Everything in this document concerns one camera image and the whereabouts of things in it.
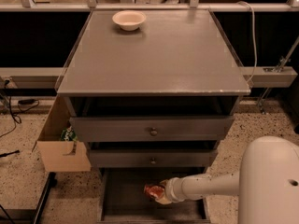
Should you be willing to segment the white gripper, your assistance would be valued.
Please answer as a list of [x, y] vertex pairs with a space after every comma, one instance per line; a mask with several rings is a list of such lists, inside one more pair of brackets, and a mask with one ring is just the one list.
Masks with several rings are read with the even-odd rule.
[[189, 199], [186, 188], [185, 188], [186, 178], [174, 177], [169, 180], [163, 180], [160, 185], [165, 187], [165, 196], [156, 198], [157, 203], [166, 205], [170, 203], [180, 203]]

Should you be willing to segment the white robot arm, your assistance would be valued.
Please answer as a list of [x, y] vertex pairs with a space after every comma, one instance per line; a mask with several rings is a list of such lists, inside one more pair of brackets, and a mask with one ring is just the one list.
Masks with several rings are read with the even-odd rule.
[[239, 171], [171, 178], [156, 201], [211, 195], [238, 197], [238, 224], [299, 224], [299, 147], [275, 136], [260, 137], [247, 146]]

